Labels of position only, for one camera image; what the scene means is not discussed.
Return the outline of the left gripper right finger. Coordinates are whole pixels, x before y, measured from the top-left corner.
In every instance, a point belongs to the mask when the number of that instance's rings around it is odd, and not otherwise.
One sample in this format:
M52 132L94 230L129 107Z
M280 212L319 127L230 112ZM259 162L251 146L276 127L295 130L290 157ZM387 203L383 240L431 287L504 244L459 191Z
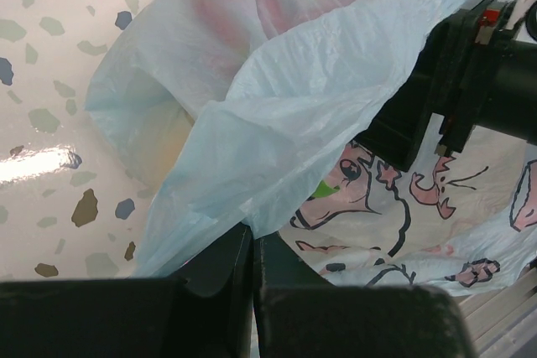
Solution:
M254 243L262 357L474 357L455 301L438 288L336 287L278 235Z

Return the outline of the blue plastic bag with fruit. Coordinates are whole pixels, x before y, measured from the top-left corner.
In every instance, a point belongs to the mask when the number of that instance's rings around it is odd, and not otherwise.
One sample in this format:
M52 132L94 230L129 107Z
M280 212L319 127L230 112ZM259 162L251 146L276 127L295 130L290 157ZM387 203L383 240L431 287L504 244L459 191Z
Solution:
M434 26L476 0L154 0L91 78L86 110L156 189L134 275L162 277L238 222L335 285L514 283L536 256L536 150L487 129L412 169L355 136ZM324 180L337 193L311 199Z

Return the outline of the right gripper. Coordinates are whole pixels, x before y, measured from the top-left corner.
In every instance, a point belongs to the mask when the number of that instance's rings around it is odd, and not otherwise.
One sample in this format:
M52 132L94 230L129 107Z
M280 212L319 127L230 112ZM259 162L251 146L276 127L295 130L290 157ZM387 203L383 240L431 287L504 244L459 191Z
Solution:
M435 73L435 113L444 120L440 153L459 153L475 127L536 143L536 2L482 0L440 24L408 80L356 141L384 162L409 171L429 125Z

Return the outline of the red dragon fruit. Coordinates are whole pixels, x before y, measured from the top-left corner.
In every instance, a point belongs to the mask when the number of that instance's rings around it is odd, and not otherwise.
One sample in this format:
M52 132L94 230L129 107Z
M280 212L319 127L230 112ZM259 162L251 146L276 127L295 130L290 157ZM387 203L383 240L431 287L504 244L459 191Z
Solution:
M337 185L335 187L331 187L329 184L327 184L324 180L322 180L317 188L315 189L314 193L310 196L311 199L320 199L329 197L339 191L340 187Z

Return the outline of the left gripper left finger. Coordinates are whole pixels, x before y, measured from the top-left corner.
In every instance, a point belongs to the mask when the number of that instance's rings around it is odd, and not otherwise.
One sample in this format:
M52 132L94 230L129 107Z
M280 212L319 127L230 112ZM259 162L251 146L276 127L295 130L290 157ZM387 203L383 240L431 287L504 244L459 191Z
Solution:
M9 282L4 357L246 357L253 236L234 226L165 278Z

